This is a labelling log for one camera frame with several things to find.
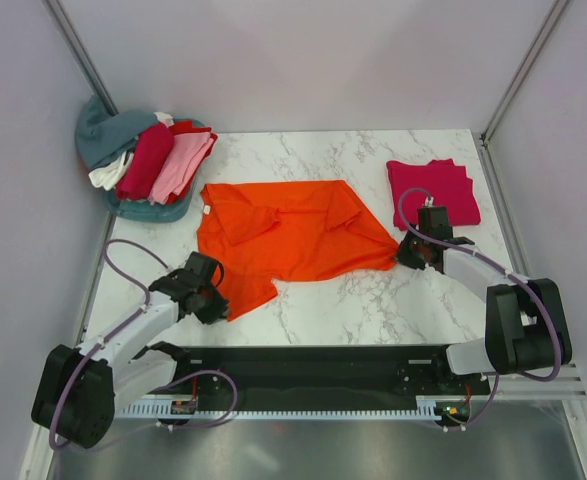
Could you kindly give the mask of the magenta t shirt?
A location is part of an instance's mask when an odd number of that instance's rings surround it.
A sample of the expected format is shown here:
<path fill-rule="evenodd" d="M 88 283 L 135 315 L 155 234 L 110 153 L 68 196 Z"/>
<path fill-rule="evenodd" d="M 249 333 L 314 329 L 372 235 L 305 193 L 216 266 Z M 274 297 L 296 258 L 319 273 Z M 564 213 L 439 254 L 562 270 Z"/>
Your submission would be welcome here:
<path fill-rule="evenodd" d="M 405 191 L 415 188 L 428 191 L 435 206 L 447 209 L 452 226 L 480 224 L 481 215 L 473 192 L 473 180 L 467 175 L 464 166 L 456 165 L 452 159 L 434 159 L 424 165 L 390 160 L 386 168 L 393 198 L 393 224 L 400 231 L 406 231 L 407 228 L 400 218 L 398 202 Z"/>

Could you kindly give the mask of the orange t shirt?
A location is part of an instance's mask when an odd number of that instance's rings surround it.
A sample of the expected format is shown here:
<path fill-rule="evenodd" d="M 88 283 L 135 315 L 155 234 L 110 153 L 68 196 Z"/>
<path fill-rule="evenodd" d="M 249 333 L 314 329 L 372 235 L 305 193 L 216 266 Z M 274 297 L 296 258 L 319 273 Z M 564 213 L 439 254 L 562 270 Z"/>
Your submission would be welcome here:
<path fill-rule="evenodd" d="M 209 183 L 197 230 L 200 253 L 221 262 L 229 320 L 278 295 L 276 282 L 318 282 L 389 271 L 399 247 L 343 180 Z"/>

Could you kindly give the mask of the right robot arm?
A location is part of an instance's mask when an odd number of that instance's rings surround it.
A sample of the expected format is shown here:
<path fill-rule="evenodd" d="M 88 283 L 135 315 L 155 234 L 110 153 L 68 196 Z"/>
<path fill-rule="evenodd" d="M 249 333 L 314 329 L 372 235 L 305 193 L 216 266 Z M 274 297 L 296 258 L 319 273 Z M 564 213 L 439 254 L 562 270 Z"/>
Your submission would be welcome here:
<path fill-rule="evenodd" d="M 513 273 L 484 255 L 466 237 L 456 237 L 443 206 L 418 209 L 417 222 L 396 254 L 411 269 L 431 267 L 458 281 L 485 305 L 484 336 L 443 348 L 431 368 L 440 392 L 456 392 L 470 374 L 516 374 L 550 382 L 572 358 L 559 288 L 550 279 Z"/>

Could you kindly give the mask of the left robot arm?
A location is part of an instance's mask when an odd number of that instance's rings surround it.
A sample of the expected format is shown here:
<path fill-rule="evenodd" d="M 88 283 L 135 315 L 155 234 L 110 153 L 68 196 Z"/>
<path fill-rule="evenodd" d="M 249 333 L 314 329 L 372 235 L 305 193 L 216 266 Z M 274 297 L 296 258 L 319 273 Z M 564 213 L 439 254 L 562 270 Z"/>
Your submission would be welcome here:
<path fill-rule="evenodd" d="M 188 389 L 193 371 L 180 361 L 180 349 L 155 339 L 189 316 L 202 323 L 225 319 L 228 302 L 218 290 L 224 277 L 218 260 L 198 252 L 150 285 L 130 277 L 142 291 L 139 306 L 77 346 L 56 346 L 31 411 L 32 421 L 47 429 L 50 447 L 92 448 L 115 415 L 144 395 Z"/>

